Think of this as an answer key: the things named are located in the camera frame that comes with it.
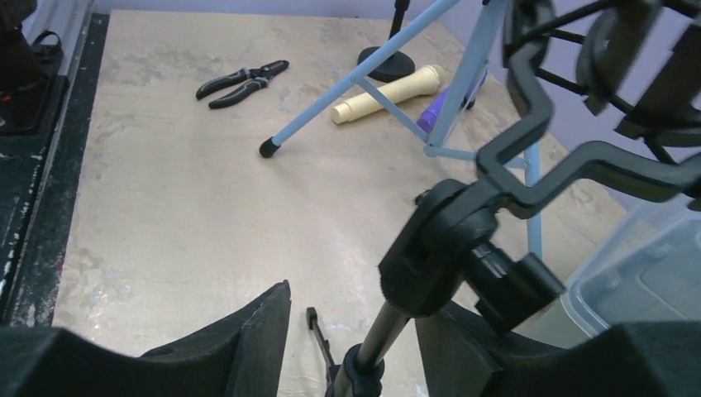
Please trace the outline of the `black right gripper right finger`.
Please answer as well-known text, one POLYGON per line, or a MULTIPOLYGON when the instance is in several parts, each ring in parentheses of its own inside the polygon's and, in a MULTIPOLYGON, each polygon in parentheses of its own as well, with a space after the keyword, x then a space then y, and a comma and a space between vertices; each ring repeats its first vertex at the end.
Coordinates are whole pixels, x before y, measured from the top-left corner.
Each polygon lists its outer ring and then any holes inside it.
POLYGON ((415 322, 431 396, 698 396, 698 322, 621 323, 571 348, 448 303, 415 322))

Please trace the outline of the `purple toy microphone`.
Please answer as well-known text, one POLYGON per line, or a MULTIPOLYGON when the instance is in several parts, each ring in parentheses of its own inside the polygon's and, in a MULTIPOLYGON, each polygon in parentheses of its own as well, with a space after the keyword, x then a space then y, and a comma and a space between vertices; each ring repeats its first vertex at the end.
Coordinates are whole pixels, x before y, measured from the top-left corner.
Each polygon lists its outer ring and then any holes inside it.
MULTIPOLYGON (((477 98, 477 93, 479 91, 479 88, 482 87, 484 84, 484 81, 486 80, 488 74, 487 69, 482 70, 481 74, 481 79, 477 84, 472 84, 468 88, 468 92, 465 94, 465 96, 462 99, 460 108, 462 109, 471 109, 477 98)), ((416 124, 426 133, 430 133, 433 131, 437 119, 440 116, 440 113, 444 107, 444 102, 446 101, 447 94, 449 93, 451 87, 448 87, 446 90, 444 90, 420 115, 420 117, 417 119, 416 124)))

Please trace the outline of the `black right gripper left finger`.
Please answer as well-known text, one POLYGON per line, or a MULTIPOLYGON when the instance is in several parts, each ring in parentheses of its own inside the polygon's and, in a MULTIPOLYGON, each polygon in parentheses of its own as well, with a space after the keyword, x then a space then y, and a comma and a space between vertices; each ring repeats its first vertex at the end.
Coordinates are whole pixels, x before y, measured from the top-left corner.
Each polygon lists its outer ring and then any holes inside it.
POLYGON ((1 329, 3 396, 275 396, 291 291, 279 282, 246 306, 141 356, 65 328, 1 329))

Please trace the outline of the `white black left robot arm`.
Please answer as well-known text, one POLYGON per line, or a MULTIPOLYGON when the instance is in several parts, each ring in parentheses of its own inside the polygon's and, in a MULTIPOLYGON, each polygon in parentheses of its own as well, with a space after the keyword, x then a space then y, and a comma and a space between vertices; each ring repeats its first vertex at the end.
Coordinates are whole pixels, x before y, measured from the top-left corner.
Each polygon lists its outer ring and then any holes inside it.
POLYGON ((54 119, 65 91, 58 75, 60 35, 44 30, 30 43, 22 23, 37 1, 1 2, 1 135, 35 135, 54 119))

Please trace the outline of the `black tripod microphone stand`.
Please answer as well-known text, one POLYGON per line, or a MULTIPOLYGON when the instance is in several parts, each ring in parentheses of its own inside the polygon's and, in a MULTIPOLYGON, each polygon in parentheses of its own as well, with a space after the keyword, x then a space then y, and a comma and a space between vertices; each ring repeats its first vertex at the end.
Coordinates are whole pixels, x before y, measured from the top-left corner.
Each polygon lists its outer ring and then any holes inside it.
POLYGON ((557 15, 550 1, 511 1, 503 21, 503 64, 520 120, 476 155, 477 180, 446 179, 422 194, 417 209, 379 263, 385 297, 365 340, 327 370, 327 395, 378 396, 384 355, 408 322, 453 302, 482 317, 498 336, 555 301, 564 285, 534 254, 510 259, 491 241, 497 212, 529 219, 578 179, 661 203, 683 194, 700 208, 700 158, 681 162, 669 146, 698 146, 700 4, 697 1, 593 1, 557 15), (554 105, 541 81, 549 41, 562 27, 596 19, 579 43, 577 80, 567 89, 598 113, 623 112, 617 132, 640 137, 653 159, 604 141, 575 148, 537 182, 523 184, 508 162, 545 135, 554 105))

